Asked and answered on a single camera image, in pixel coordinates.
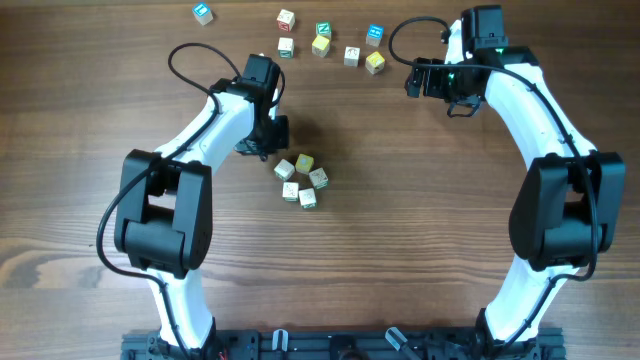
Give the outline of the white block red side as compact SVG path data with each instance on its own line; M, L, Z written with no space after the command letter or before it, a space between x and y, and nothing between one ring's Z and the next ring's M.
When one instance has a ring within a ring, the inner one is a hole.
M344 52L344 65L357 67L359 64L360 49L358 47L346 46Z

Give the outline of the yellow top plain block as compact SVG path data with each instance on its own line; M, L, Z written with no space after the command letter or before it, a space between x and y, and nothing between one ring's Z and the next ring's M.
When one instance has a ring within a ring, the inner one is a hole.
M326 57L330 50L330 39L323 36L317 35L314 41L312 42L312 53L318 57Z

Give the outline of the white block green J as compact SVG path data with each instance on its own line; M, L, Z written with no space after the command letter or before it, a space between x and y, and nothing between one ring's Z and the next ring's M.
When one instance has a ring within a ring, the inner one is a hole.
M299 184L297 182L284 182L282 197L287 202L297 202L299 199Z

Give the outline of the white block green Z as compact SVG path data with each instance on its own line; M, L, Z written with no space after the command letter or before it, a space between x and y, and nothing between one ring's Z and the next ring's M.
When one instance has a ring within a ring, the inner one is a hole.
M300 205L304 209L314 208L317 206L315 190L313 188L302 189L298 192Z

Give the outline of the yellow top letter block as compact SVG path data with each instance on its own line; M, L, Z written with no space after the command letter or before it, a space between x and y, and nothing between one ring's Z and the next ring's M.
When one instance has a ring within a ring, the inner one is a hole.
M308 175L314 166L314 158L306 154L300 154L295 163L295 170L298 173Z

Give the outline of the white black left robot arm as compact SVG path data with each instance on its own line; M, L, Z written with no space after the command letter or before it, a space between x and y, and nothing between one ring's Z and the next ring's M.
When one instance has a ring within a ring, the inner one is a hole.
M288 119L277 112L284 74L252 54L242 74L206 88L198 116L153 152L124 159L114 245L154 292L163 356L210 356L215 318L199 270L212 239L212 177L233 151L266 160L287 147Z

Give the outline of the blue top picture block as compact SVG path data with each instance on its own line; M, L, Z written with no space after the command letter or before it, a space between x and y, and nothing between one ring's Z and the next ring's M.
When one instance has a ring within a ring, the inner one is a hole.
M366 44L373 47L379 47L384 34L384 28L377 24L371 24L366 35Z

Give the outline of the white block green side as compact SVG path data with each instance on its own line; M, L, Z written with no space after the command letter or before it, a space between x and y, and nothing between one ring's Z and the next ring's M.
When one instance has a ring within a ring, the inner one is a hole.
M277 51L280 58L292 59L294 57L294 40L292 38L280 37Z

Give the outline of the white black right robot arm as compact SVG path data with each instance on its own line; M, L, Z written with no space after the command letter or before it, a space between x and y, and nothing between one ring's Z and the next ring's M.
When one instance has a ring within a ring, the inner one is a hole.
M499 356L537 337L562 285L593 276L599 254L613 242L626 167L618 153L598 151L575 129L535 55L510 45L500 6L463 11L445 24L441 41L444 59L410 61L408 96L442 99L472 113L488 104L527 169L508 221L514 260L479 316L485 351Z

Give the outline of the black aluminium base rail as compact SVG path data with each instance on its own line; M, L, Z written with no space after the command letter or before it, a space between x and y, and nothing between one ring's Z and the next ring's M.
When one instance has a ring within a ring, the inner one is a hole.
M192 350L191 359L490 359L472 327L403 331L407 350L396 349L384 331L273 332L218 330L213 345ZM561 328L543 328L535 340L512 345L497 359L567 359ZM123 336L120 359L186 359L159 331Z

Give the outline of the plain white picture block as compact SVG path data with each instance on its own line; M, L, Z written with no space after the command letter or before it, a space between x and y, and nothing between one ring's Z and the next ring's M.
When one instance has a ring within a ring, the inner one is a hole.
M282 159L274 168L276 176L285 182L287 182L295 172L295 166L285 159Z

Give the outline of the white block green V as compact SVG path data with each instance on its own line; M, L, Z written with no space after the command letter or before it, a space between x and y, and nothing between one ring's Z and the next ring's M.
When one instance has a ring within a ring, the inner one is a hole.
M309 173L309 178L315 189L321 189L329 184L328 176L323 168L318 168Z

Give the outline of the green top Z block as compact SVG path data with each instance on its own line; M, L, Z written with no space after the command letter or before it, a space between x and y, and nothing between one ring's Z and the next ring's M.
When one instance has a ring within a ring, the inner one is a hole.
M317 22L315 24L315 32L317 36L322 36L327 39L332 37L332 27L329 21Z

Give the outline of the red sided letter block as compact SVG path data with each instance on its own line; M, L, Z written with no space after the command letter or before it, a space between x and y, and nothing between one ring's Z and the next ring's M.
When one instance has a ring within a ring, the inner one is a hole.
M276 21L279 29L291 32L295 24L295 14L292 11L281 9Z

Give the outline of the blue top letter block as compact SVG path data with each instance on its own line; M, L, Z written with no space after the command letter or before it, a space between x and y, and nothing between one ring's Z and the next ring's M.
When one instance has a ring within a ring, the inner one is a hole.
M205 3L198 3L192 8L194 17L201 25L206 25L213 20L213 13Z

